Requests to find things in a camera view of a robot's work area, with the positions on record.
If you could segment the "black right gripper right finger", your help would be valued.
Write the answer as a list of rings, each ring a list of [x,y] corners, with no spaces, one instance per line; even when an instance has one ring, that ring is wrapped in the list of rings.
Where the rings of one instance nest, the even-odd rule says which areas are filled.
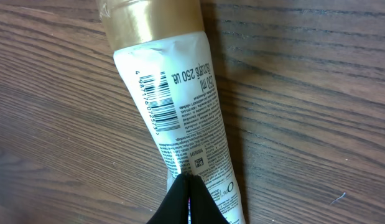
[[[202,178],[197,175],[190,175],[188,178],[191,224],[228,224]]]

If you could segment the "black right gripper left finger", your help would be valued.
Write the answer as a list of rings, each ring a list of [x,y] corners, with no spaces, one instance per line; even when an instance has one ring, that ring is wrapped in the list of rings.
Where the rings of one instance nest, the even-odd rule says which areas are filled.
[[[188,223],[188,179],[180,174],[147,224]]]

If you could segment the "white shampoo tube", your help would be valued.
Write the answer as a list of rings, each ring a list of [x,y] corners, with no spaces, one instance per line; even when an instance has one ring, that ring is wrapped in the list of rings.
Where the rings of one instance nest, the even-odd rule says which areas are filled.
[[[244,223],[197,0],[99,0],[116,68],[168,168],[202,178],[228,223]]]

